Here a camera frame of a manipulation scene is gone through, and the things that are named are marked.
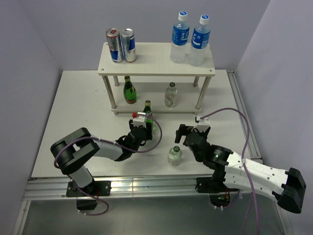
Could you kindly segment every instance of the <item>cable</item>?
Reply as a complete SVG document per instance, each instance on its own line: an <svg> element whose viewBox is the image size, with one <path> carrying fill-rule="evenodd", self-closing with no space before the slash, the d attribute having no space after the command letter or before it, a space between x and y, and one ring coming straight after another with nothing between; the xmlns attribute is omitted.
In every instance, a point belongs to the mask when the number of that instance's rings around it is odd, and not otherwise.
<svg viewBox="0 0 313 235"><path fill-rule="evenodd" d="M246 142L245 142L245 145L244 145L244 148L243 148L243 151L242 151L242 154L241 154L241 159L244 159L245 158L245 151L246 151L246 147L248 145L248 142L249 142L249 136L250 136L250 127L249 127L249 123L248 123L248 120L247 118L245 117L245 115L240 112L239 110L237 109L234 109L234 108L223 108L223 109L219 109L219 110L216 110L208 115L205 115L203 117L201 117L200 119L204 119L204 118L207 118L213 114L216 114L218 112L221 112L221 111L224 111L224 110L233 110L237 113L239 113L243 119L245 120L246 122L246 128L247 128L247 134L246 134ZM252 197L253 197L253 202L254 202L254 207L255 207L255 217L256 217L256 227L257 227L257 235L260 234L260 221L259 221L259 210L258 210L258 204L257 204L257 200L256 200L256 193L255 193L255 190L254 190L254 186L253 186L253 181L252 181L252 178L250 176L250 173L246 167L246 164L243 163L243 167L245 169L245 172L246 172L246 175L249 179L249 182L250 182L250 185L251 185L251 189L252 189Z"/></svg>
<svg viewBox="0 0 313 235"><path fill-rule="evenodd" d="M248 206L248 210L246 211L245 222L244 222L244 227L243 227L243 235L246 234L246 221L248 220L248 215L249 215L249 212L250 212L250 209L251 209L252 201L253 201L253 197L251 195L250 203L249 203L249 206Z"/></svg>
<svg viewBox="0 0 313 235"><path fill-rule="evenodd" d="M116 145L116 146L118 146L118 147L127 149L127 150L129 150L129 151L131 151L131 152L133 152L133 153L147 153L147 152L149 152L149 151L155 149L155 148L159 145L159 143L161 142L161 139L162 139L162 136L163 136L163 132L162 132L162 128L161 128L160 124L158 123L157 120L155 120L155 119L154 119L152 116L150 116L150 115L144 115L144 114L137 114L137 115L138 115L138 116L144 116L144 117L147 117L147 118L152 119L152 120L157 124L157 126L159 127L159 129L160 129L160 138L159 138L158 142L155 144L155 146L153 146L151 149L145 150L145 151L136 151L136 150L133 150L133 149L124 147L124 146L122 146L122 145L116 144L116 143L114 143L114 142L112 142L112 141L106 141L106 140L103 140L103 139L99 139L99 138L97 138L97 137L92 137L92 136L81 137L81 138L78 138L78 139L72 141L71 143L69 143L68 145L66 145L63 149L61 149L61 151L57 154L57 156L56 156L55 159L54 159L54 163L53 163L53 164L54 164L54 167L60 169L59 166L57 165L57 161L58 161L59 157L61 156L61 154L62 154L65 150L67 150L69 147L71 147L71 146L73 146L74 144L76 144L77 142L83 141L83 140L94 140L94 141L100 141L100 142L104 142L104 143ZM77 190L80 191L82 194L84 194L85 196L91 197L91 198L93 198L93 199L95 199L95 200L97 200L97 201L100 201L100 202L104 203L104 204L107 206L107 208L106 208L103 212L101 212L101 213L85 213L85 212L79 211L80 213L82 213L82 214L84 214L84 215L89 215L89 216L97 216L97 215L102 215L102 214L106 213L106 212L109 210L109 204L108 204L105 200L103 200L103 199L101 199L101 198L98 198L98 197L95 197L95 196L92 196L92 195L90 195L90 194L88 194L88 193L82 191L82 189L78 187L78 185L76 184L76 182L75 182L74 180L73 180L73 183L75 184Z"/></svg>

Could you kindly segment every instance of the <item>green glass bottle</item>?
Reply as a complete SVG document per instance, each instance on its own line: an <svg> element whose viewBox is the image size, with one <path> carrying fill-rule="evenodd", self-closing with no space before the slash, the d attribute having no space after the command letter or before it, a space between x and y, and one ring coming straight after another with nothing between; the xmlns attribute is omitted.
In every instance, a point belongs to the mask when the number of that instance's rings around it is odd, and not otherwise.
<svg viewBox="0 0 313 235"><path fill-rule="evenodd" d="M137 92L131 82L131 77L125 76L124 98L127 103L134 104L137 98Z"/></svg>
<svg viewBox="0 0 313 235"><path fill-rule="evenodd" d="M143 109L143 112L146 113L147 115L152 115L151 101L146 100L145 108ZM153 120L150 118L147 118L146 123L151 123L151 125L153 125Z"/></svg>

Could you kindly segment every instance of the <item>white wall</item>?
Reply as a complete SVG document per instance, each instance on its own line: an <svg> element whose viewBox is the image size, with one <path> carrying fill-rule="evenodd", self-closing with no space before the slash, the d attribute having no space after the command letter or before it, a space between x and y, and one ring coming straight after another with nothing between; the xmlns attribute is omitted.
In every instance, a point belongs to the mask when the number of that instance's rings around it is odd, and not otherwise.
<svg viewBox="0 0 313 235"><path fill-rule="evenodd" d="M11 234L59 82L21 4L0 2L0 234Z"/></svg>
<svg viewBox="0 0 313 235"><path fill-rule="evenodd" d="M266 164L297 168L307 183L297 235L312 234L313 1L271 0L237 79Z"/></svg>
<svg viewBox="0 0 313 235"><path fill-rule="evenodd" d="M216 68L235 69L269 0L20 0L62 70L95 70L110 27L137 42L170 42L180 10L209 14Z"/></svg>

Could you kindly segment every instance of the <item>white shelf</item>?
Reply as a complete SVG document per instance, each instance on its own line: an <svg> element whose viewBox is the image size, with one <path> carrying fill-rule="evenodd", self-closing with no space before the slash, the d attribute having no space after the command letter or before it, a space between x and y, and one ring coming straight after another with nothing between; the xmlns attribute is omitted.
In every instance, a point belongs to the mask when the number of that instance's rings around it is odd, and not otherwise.
<svg viewBox="0 0 313 235"><path fill-rule="evenodd" d="M174 108L166 107L164 104L165 90L169 82L133 82L137 91L137 101L134 104L126 103L123 95L124 82L118 87L113 86L112 91L117 105L114 112L133 113L142 112L146 100L151 101L153 113L195 113L199 97L199 88L192 83L175 83L178 90L177 104Z"/></svg>
<svg viewBox="0 0 313 235"><path fill-rule="evenodd" d="M207 46L204 63L200 67L188 64L190 44L186 46L185 61L176 64L170 60L171 43L136 43L137 59L132 63L115 63L111 59L108 43L103 44L99 75L129 76L209 76L215 75L210 46Z"/></svg>

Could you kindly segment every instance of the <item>lower shelf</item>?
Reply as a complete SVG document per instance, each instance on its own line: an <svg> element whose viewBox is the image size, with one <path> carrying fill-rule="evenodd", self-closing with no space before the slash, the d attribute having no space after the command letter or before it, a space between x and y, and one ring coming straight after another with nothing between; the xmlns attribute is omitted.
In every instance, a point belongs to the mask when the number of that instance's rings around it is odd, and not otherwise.
<svg viewBox="0 0 313 235"><path fill-rule="evenodd" d="M196 113L199 98L199 88L194 87L192 83L175 83L178 90L176 106L169 108L164 104L165 90L169 82L133 82L137 91L137 101L134 104L126 103L123 95L124 82L118 87L112 87L114 99L117 105L113 112L133 113L142 112L145 101L151 101L153 113Z"/></svg>

